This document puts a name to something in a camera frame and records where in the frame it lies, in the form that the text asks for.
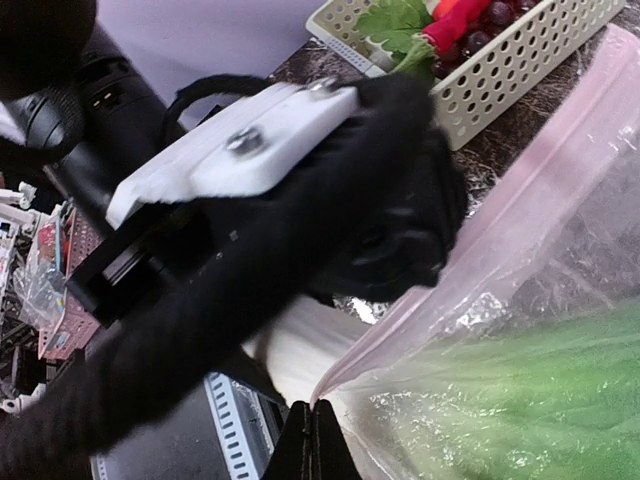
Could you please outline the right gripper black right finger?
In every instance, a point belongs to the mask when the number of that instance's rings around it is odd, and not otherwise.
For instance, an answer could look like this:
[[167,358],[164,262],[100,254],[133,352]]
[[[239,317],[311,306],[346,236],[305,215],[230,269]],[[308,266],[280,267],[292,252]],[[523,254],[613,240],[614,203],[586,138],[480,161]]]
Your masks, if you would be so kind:
[[311,478],[361,480],[331,403],[318,400],[311,420]]

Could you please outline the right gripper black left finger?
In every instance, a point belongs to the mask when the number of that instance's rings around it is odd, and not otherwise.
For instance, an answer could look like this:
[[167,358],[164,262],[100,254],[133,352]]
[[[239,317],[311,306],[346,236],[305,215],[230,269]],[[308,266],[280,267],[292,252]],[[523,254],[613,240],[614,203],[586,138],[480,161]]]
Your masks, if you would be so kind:
[[264,480],[309,480],[311,478],[312,416],[308,403],[292,404],[275,450],[264,472]]

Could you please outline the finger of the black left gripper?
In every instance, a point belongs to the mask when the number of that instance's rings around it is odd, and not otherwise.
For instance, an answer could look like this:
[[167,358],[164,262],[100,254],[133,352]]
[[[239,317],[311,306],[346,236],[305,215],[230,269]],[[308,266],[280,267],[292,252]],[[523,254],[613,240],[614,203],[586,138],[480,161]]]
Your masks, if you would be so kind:
[[269,324],[330,254],[323,210],[271,213],[218,260],[1,428],[1,475],[46,476],[166,416],[232,350]]

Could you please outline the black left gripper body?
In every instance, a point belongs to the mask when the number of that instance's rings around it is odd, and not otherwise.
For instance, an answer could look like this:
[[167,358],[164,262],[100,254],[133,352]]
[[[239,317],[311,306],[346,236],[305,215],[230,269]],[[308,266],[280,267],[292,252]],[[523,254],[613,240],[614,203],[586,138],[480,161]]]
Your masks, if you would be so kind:
[[[183,89],[166,113],[156,154],[274,84],[216,75]],[[113,228],[105,215],[116,187],[89,215],[104,238],[67,280],[70,292],[103,325],[135,324],[262,216],[294,209],[329,214],[330,254],[293,299],[315,290],[385,301],[435,285],[467,197],[430,90],[407,74],[337,84],[356,88],[358,110],[261,195],[144,204]]]

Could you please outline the clear zip top bag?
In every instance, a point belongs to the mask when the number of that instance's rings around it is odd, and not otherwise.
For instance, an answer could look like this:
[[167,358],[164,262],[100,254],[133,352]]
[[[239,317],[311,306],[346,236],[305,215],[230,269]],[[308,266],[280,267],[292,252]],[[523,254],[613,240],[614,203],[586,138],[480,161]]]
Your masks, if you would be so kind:
[[438,285],[400,298],[316,388],[363,479],[400,473],[370,396],[429,345],[639,309],[639,41],[609,26],[591,67],[465,223]]

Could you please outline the red chili pepper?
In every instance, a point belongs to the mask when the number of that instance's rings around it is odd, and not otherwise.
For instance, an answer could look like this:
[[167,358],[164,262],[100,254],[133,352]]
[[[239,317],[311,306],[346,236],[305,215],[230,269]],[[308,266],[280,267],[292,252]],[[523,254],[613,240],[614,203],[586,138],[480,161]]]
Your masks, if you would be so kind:
[[423,29],[423,35],[437,53],[446,53],[490,4],[491,0],[442,0],[433,11],[433,21]]

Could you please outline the green leafy vegetable toy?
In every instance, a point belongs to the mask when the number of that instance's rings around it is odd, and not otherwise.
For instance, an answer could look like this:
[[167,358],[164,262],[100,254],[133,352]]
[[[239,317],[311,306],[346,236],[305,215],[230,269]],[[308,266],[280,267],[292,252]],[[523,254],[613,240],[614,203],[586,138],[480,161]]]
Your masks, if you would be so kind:
[[639,309],[433,343],[370,402],[418,479],[635,479]]

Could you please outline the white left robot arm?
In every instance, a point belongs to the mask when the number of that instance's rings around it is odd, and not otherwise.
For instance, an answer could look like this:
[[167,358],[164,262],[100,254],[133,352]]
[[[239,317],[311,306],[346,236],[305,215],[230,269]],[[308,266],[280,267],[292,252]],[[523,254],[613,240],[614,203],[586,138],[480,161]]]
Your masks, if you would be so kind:
[[427,84],[214,75],[170,106],[93,1],[1,5],[1,169],[72,198],[102,243],[69,280],[118,331],[1,427],[5,479],[53,479],[159,422],[315,294],[432,287],[468,199]]

